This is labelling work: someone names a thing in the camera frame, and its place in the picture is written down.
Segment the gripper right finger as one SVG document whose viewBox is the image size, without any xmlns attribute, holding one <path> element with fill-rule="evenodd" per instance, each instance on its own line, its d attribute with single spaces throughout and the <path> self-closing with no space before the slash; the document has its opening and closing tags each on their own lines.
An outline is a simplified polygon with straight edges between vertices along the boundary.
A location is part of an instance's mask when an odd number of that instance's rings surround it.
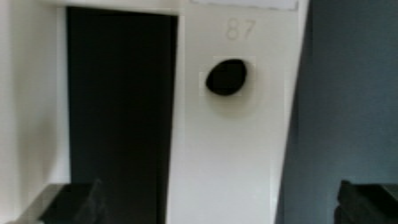
<svg viewBox="0 0 398 224">
<path fill-rule="evenodd" d="M 398 224 L 398 184 L 341 181 L 333 224 Z"/>
</svg>

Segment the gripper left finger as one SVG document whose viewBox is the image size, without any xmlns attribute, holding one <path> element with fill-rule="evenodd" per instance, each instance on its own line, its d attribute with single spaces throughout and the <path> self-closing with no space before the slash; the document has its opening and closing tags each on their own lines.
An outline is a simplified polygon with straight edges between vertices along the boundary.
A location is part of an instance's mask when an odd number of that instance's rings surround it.
<svg viewBox="0 0 398 224">
<path fill-rule="evenodd" d="M 38 216 L 42 224 L 106 224 L 101 182 L 67 184 Z"/>
</svg>

